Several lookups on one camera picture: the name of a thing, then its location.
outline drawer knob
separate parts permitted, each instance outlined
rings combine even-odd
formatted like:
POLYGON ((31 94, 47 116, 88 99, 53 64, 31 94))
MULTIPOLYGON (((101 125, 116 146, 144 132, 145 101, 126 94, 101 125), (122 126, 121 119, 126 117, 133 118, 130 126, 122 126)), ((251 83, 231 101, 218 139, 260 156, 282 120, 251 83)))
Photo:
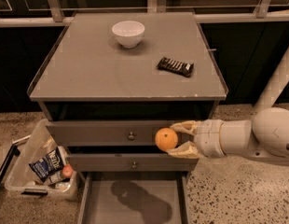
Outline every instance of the drawer knob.
POLYGON ((132 168, 137 168, 137 162, 136 161, 133 162, 132 168))
POLYGON ((134 132, 130 132, 129 134, 128 134, 128 140, 130 140, 130 141, 133 141, 134 139, 135 139, 135 133, 134 132))

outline white pole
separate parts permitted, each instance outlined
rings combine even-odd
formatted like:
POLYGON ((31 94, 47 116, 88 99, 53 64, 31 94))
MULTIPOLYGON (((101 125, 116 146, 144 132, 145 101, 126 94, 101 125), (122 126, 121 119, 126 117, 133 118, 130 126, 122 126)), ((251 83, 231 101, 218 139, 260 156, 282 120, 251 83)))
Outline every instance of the white pole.
POLYGON ((259 111, 272 107, 283 89, 289 82, 289 47, 284 53, 282 60, 278 64, 272 77, 268 81, 268 84, 258 101, 255 104, 254 110, 256 113, 259 111))

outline white bowl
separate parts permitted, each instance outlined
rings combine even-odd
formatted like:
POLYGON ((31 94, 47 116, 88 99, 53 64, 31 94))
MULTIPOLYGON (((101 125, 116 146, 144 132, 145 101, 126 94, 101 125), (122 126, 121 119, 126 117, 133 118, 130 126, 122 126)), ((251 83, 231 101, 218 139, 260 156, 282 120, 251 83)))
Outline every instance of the white bowl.
POLYGON ((138 21, 121 21, 113 26, 112 32, 120 45, 131 49, 142 40, 145 26, 138 21))

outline plastic bin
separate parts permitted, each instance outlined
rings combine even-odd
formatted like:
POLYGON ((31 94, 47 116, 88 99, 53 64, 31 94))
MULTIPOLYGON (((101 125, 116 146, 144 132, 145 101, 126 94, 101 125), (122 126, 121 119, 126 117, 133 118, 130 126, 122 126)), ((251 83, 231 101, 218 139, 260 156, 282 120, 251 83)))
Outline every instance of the plastic bin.
POLYGON ((79 178, 77 172, 72 174, 70 181, 65 183, 63 189, 55 189, 52 186, 36 185, 34 183, 35 180, 38 180, 38 177, 28 164, 38 161, 48 153, 48 150, 42 147, 50 138, 50 134, 46 128, 47 124, 47 119, 41 119, 35 126, 31 137, 28 139, 20 156, 8 174, 5 188, 20 192, 46 192, 51 196, 59 196, 67 200, 73 200, 76 198, 78 190, 79 178))

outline white robotic arm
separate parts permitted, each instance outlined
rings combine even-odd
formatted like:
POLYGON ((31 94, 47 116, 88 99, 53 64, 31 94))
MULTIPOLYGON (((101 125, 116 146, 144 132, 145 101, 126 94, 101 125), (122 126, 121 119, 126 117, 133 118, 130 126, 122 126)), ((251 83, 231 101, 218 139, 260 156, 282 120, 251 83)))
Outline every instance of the white robotic arm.
POLYGON ((252 120, 175 123, 171 129, 189 133, 193 141, 167 152, 176 158, 221 158, 239 155, 249 160, 289 165, 289 111, 268 108, 252 120))

